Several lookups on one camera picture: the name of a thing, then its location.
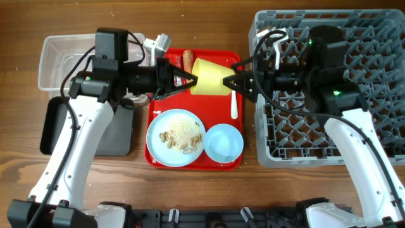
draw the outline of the gray plastic crate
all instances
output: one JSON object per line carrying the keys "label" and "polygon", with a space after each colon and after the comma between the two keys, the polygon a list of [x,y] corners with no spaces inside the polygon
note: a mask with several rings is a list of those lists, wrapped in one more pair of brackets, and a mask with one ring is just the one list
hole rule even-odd
{"label": "gray plastic crate", "polygon": [[[346,34],[344,77],[357,83],[373,114],[380,141],[393,165],[405,165],[405,16],[397,9],[264,10],[249,31],[252,55],[264,27],[287,28],[281,62],[305,64],[308,33],[317,25],[340,27]],[[267,57],[273,58],[269,47]],[[275,91],[274,102],[286,108],[303,104],[304,94]],[[294,168],[343,165],[333,141],[312,117],[274,110],[259,95],[254,114],[258,160],[264,167]]]}

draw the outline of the white plate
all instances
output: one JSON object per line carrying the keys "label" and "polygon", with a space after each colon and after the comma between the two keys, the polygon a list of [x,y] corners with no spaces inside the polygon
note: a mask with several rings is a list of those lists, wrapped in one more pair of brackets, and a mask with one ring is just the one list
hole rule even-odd
{"label": "white plate", "polygon": [[146,133],[146,146],[153,158],[162,165],[167,167],[183,167],[194,162],[198,156],[203,152],[204,146],[201,146],[199,151],[189,153],[187,155],[183,152],[176,152],[168,149],[166,143],[161,142],[160,133],[162,128],[168,124],[171,117],[186,116],[193,119],[200,126],[202,138],[205,137],[205,128],[201,120],[193,113],[187,110],[173,109],[159,114],[150,124]]}

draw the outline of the yellow object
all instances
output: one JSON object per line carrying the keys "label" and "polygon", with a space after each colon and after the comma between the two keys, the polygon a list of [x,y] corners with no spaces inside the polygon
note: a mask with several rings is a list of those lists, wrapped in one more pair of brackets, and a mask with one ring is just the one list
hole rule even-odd
{"label": "yellow object", "polygon": [[222,79],[235,72],[232,69],[197,58],[191,74],[198,77],[197,85],[190,88],[191,94],[229,95],[232,91],[222,84]]}

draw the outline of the green light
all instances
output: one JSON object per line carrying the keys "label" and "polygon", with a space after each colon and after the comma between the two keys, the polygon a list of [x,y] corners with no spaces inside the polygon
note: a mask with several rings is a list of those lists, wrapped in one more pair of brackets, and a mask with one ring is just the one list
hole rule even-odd
{"label": "green light", "polygon": [[334,91],[333,92],[333,94],[335,95],[335,96],[338,96],[339,94],[341,94],[342,92],[340,92],[340,91]]}

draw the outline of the tabletop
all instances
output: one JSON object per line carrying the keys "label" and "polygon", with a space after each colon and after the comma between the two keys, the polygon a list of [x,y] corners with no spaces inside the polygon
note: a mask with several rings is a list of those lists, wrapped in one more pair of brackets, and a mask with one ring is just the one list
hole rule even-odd
{"label": "tabletop", "polygon": [[[39,58],[49,35],[89,34],[118,27],[156,38],[172,36],[171,47],[222,49],[249,56],[247,33],[259,10],[398,8],[405,1],[117,1],[3,0],[0,3],[0,227],[9,227],[12,199],[25,200],[49,156],[39,143],[49,97],[37,87]],[[254,104],[244,103],[243,161],[231,172],[158,170],[144,158],[147,107],[135,120],[133,149],[124,157],[95,157],[85,208],[101,201],[133,208],[168,210],[268,208],[326,197],[362,215],[345,166],[269,169],[259,165]],[[395,167],[405,181],[405,167]]]}

